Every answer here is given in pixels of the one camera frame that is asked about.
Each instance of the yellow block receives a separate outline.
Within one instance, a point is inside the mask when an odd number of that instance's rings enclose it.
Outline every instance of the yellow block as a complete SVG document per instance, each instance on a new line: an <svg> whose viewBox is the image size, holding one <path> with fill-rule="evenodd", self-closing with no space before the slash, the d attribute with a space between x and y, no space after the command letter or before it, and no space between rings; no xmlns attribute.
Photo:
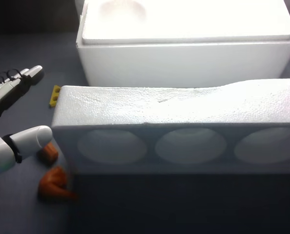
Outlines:
<svg viewBox="0 0 290 234"><path fill-rule="evenodd" d="M51 96L51 100L49 101L50 107L55 107L56 106L60 89L61 89L61 87L59 87L58 85L54 85L52 96Z"/></svg>

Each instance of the dark table surface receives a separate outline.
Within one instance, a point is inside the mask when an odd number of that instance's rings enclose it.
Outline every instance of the dark table surface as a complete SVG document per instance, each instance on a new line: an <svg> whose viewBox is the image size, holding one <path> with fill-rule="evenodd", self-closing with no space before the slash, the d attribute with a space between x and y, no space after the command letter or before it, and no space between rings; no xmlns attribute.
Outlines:
<svg viewBox="0 0 290 234"><path fill-rule="evenodd" d="M0 136L51 125L48 103L54 85L87 85L77 54L76 34L0 36L0 71L42 65L44 79L0 118ZM290 76L290 67L284 77ZM65 165L60 154L57 164ZM38 200L38 182L49 168L31 156L0 175L0 234L80 234L157 229L151 223L198 223L214 233L250 224L290 228L290 175L95 175L74 177L74 203Z"/></svg>

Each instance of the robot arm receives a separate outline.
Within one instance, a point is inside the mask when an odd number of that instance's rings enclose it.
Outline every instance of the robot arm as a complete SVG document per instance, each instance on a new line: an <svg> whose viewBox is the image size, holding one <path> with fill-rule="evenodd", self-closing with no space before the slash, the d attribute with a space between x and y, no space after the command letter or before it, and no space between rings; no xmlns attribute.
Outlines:
<svg viewBox="0 0 290 234"><path fill-rule="evenodd" d="M0 173L41 150L52 137L52 130L48 126L38 126L0 137Z"/></svg>

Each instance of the orange object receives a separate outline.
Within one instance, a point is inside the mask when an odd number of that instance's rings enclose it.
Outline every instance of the orange object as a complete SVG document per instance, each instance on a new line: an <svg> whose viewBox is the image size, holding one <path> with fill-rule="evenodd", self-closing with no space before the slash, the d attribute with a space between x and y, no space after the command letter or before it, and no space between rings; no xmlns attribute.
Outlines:
<svg viewBox="0 0 290 234"><path fill-rule="evenodd" d="M49 170L39 182L39 194L45 198L76 200L77 195L65 189L67 174L62 167Z"/></svg>
<svg viewBox="0 0 290 234"><path fill-rule="evenodd" d="M53 164L58 158L58 151L50 142L38 152L38 156L48 164Z"/></svg>

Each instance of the styrofoam box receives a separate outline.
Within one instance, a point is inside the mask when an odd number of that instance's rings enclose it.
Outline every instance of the styrofoam box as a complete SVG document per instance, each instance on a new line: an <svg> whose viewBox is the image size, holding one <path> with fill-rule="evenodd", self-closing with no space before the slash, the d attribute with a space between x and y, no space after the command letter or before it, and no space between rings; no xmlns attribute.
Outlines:
<svg viewBox="0 0 290 234"><path fill-rule="evenodd" d="M79 174L290 173L290 79L63 86L52 129Z"/></svg>
<svg viewBox="0 0 290 234"><path fill-rule="evenodd" d="M200 88L279 78L283 0L86 1L77 49L90 86Z"/></svg>

